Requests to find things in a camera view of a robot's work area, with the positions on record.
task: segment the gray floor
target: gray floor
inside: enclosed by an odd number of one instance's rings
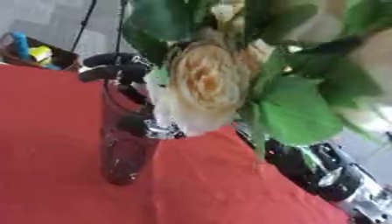
[[[90,0],[0,0],[0,33],[21,31],[48,44],[70,49]],[[113,51],[117,1],[98,0],[77,52],[81,58]],[[122,44],[122,49],[130,47]]]
[[[82,58],[113,51],[116,39],[116,0],[98,0],[97,8],[77,52]],[[21,31],[46,43],[70,49],[90,0],[0,0],[0,34]],[[123,44],[124,51],[131,48]],[[392,146],[381,145],[345,131],[336,141],[382,183],[392,184]]]

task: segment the blue object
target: blue object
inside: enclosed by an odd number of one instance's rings
[[[26,35],[22,32],[16,31],[11,34],[17,46],[17,56],[22,60],[29,59],[29,45],[27,44]]]
[[[61,67],[59,67],[59,66],[55,66],[55,65],[46,65],[46,66],[43,66],[44,68],[47,68],[47,69],[51,69],[51,70],[61,70]]]

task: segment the metal stand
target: metal stand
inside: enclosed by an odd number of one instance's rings
[[[76,40],[73,42],[73,46],[72,46],[71,52],[74,52],[75,49],[76,49],[76,46],[79,44],[79,41],[81,40],[81,35],[83,34],[84,30],[86,30],[86,26],[88,25],[88,21],[91,18],[91,14],[93,14],[93,11],[94,11],[95,6],[96,6],[96,2],[97,2],[97,0],[93,0],[91,2],[90,7],[88,8],[88,12],[87,12],[86,17],[80,23],[81,24],[81,28],[79,30],[78,36],[76,37]]]

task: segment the green leaf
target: green leaf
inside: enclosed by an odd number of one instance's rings
[[[255,143],[257,155],[264,160],[265,156],[265,133],[262,126],[260,109],[257,104],[251,102],[241,110],[241,117],[250,127],[250,137]]]
[[[283,77],[260,104],[267,133],[283,144],[308,145],[333,137],[342,124],[317,90],[301,77]]]
[[[184,0],[138,0],[132,6],[131,23],[153,38],[166,41],[190,38],[192,12]]]
[[[271,0],[245,0],[245,46],[259,39],[270,18]]]
[[[255,85],[252,87],[251,98],[259,101],[265,92],[265,87],[284,71],[287,66],[284,54],[277,47],[270,55],[268,61],[261,64],[261,72],[258,74]]]
[[[155,67],[154,70],[151,71],[150,75],[154,77],[157,81],[158,85],[169,85],[170,78],[169,78],[169,71],[165,67]]]
[[[167,44],[144,31],[137,29],[130,19],[128,19],[123,27],[123,37],[134,46],[141,55],[157,66],[162,66],[165,55],[169,51]]]
[[[368,30],[380,13],[380,0],[347,0],[345,35],[361,34]]]
[[[320,92],[333,106],[352,108],[356,107],[354,99],[382,94],[369,74],[346,57],[338,58],[324,77]]]
[[[370,26],[371,32],[378,32],[392,27],[392,1],[385,1],[381,3],[381,7],[377,13],[375,22]]]
[[[317,7],[313,4],[297,5],[275,15],[262,33],[262,39],[269,44],[281,41],[294,28],[315,16]]]

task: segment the dark red glass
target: dark red glass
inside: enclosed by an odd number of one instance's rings
[[[141,106],[108,84],[102,95],[101,171],[111,184],[126,186],[139,175],[158,145],[157,139],[140,137],[121,131],[118,121],[130,113],[139,113]]]

